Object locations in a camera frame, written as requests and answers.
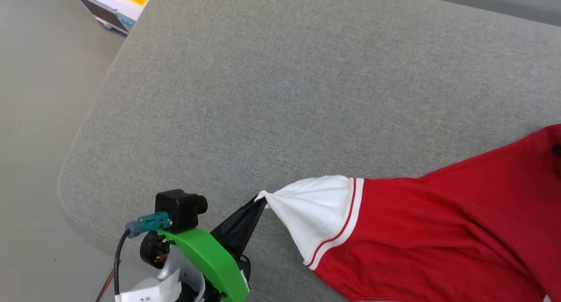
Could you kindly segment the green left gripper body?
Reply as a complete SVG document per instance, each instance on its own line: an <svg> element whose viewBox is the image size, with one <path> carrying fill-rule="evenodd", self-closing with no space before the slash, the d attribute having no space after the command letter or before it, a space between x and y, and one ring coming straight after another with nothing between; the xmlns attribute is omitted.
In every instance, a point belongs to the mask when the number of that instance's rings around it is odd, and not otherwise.
<svg viewBox="0 0 561 302"><path fill-rule="evenodd" d="M149 232L140 256L160 270L161 302L244 302L250 294L246 272L206 231Z"/></svg>

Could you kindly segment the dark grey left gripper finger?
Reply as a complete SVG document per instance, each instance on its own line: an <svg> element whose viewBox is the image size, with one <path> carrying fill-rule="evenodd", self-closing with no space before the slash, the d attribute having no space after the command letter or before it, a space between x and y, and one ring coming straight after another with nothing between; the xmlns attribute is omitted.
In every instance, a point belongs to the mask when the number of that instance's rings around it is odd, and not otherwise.
<svg viewBox="0 0 561 302"><path fill-rule="evenodd" d="M211 231L219 243L248 243L265 209L265 199L255 196Z"/></svg>
<svg viewBox="0 0 561 302"><path fill-rule="evenodd" d="M237 210L238 219L234 227L234 256L242 256L261 218L267 201L250 201Z"/></svg>

